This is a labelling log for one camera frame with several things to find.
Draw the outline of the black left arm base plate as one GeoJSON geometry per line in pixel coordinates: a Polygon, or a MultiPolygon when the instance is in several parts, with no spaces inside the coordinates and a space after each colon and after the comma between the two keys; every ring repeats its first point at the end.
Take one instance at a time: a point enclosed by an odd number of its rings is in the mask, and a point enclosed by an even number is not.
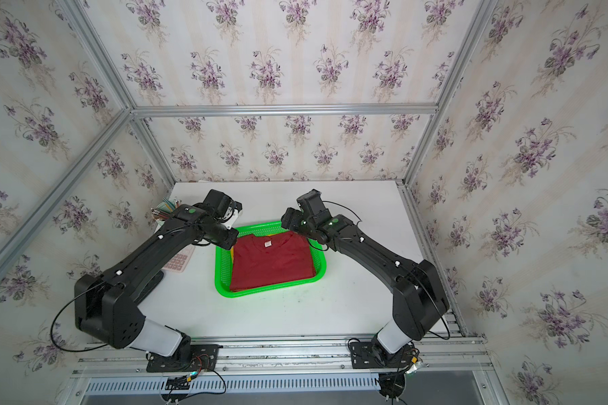
{"type": "Polygon", "coordinates": [[[212,370],[221,346],[217,344],[191,344],[179,348],[171,357],[151,354],[146,366],[148,373],[195,372],[212,370]]]}

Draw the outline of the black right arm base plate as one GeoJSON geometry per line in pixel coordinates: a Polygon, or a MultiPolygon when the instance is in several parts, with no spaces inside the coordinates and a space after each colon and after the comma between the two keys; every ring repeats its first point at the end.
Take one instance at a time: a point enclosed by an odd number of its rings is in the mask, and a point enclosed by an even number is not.
{"type": "Polygon", "coordinates": [[[380,343],[361,341],[350,338],[346,343],[349,351],[351,367],[355,370],[366,369],[397,369],[409,371],[421,362],[420,352],[413,344],[405,344],[396,353],[390,354],[380,343]]]}

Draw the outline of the dark red t-shirt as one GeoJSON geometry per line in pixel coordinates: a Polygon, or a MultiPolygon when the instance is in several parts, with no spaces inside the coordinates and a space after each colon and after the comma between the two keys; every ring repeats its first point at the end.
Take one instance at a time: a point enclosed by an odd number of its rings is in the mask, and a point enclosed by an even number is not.
{"type": "Polygon", "coordinates": [[[307,239],[292,231],[273,236],[243,236],[232,248],[230,290],[233,292],[299,281],[315,275],[307,239]]]}

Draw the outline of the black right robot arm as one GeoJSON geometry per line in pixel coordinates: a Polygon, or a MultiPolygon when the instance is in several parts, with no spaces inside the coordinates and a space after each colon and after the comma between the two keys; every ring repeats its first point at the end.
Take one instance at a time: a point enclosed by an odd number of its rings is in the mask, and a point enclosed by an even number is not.
{"type": "Polygon", "coordinates": [[[297,205],[282,215],[284,229],[353,259],[392,294],[392,320],[372,340],[372,352],[382,362],[405,345],[422,340],[444,320],[449,299],[431,262],[403,258],[369,237],[346,216],[331,214],[315,189],[300,196],[297,205]]]}

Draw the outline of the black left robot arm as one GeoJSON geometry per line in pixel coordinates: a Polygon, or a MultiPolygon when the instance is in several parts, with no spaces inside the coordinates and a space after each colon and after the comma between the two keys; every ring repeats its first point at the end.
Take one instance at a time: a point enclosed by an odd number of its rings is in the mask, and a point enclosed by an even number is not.
{"type": "Polygon", "coordinates": [[[74,285],[77,329],[115,349],[133,348],[190,361],[191,339],[146,317],[138,305],[162,281],[162,269],[187,246],[214,245],[229,250],[239,232],[233,226],[240,202],[210,190],[203,202],[181,204],[136,250],[100,275],[84,275],[74,285]]]}

